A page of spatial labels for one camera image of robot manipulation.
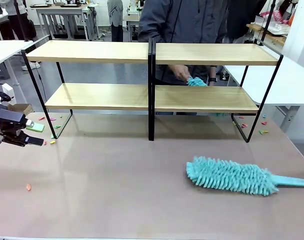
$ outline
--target gray floor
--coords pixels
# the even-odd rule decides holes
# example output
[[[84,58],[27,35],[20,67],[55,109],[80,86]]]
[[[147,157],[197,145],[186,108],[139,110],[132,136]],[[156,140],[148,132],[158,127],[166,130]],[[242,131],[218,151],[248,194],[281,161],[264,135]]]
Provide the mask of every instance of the gray floor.
[[[105,32],[104,41],[111,41],[111,33]],[[129,33],[124,29],[123,41],[129,41]],[[33,87],[31,78],[27,71],[22,71],[23,58],[13,56],[10,63],[21,85],[22,91],[28,103],[31,103],[36,112],[42,112],[42,107]],[[34,76],[38,81],[38,87],[44,97],[43,87],[39,80],[38,73],[42,78],[44,85],[45,98],[48,99],[55,90],[60,86],[61,80],[57,66],[53,62],[42,62],[41,68],[33,70]],[[145,64],[94,64],[94,63],[61,63],[63,76],[66,83],[109,83],[109,84],[145,84],[148,81],[148,67]],[[9,83],[11,80],[4,80],[0,77],[0,83]],[[218,86],[225,86],[226,81],[219,81]],[[18,103],[22,102],[22,97],[15,92]],[[110,110],[76,110],[75,112],[92,113],[92,114],[147,114],[146,111],[110,111]],[[295,145],[304,155],[304,144]]]

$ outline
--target hand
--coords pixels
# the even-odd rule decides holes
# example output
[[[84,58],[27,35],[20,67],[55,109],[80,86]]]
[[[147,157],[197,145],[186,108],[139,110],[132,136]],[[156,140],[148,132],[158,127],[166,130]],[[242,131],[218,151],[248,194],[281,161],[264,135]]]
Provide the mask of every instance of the hand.
[[[185,65],[168,65],[168,68],[172,70],[178,79],[184,82],[187,82],[189,77],[191,77],[189,69]]]

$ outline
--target white wall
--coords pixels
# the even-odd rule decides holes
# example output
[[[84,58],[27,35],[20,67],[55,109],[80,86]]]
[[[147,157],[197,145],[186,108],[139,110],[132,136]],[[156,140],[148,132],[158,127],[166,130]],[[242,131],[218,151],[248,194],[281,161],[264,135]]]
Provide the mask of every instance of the white wall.
[[[39,19],[37,16],[37,12],[35,9],[30,8],[29,6],[32,4],[44,4],[46,1],[45,0],[26,0],[26,5],[28,6],[27,8],[27,13],[29,19],[31,19],[35,25],[39,25]],[[99,4],[99,6],[95,7],[95,10],[97,12],[96,16],[96,24],[98,26],[109,26],[109,14],[108,14],[108,5],[107,5],[107,0],[93,0],[94,3]],[[126,15],[127,12],[126,10],[128,9],[130,5],[130,0],[122,0],[123,2],[123,14]]]
[[[304,0],[299,0],[290,33],[282,53],[304,67]],[[300,107],[286,134],[295,143],[304,143],[304,106]]]

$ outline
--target shelf board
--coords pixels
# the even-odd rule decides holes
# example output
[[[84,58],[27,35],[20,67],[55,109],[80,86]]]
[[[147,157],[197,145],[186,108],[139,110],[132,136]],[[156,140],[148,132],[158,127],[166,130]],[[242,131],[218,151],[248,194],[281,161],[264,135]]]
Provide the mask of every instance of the shelf board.
[[[148,110],[148,87],[140,84],[63,83],[48,109]],[[155,86],[159,112],[256,113],[241,87]]]
[[[275,66],[278,60],[256,44],[157,43],[158,65]]]
[[[45,106],[48,109],[148,110],[148,86],[63,83]]]
[[[242,87],[157,85],[155,111],[254,114],[258,107]]]
[[[148,43],[50,40],[27,54],[29,61],[147,64]]]

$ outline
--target green sponge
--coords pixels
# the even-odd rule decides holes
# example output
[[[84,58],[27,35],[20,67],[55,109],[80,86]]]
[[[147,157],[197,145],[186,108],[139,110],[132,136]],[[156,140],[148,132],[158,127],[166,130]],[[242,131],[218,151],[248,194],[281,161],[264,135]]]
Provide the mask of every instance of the green sponge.
[[[26,130],[42,133],[43,130],[44,130],[44,124],[34,122],[33,126],[32,127],[26,127]]]

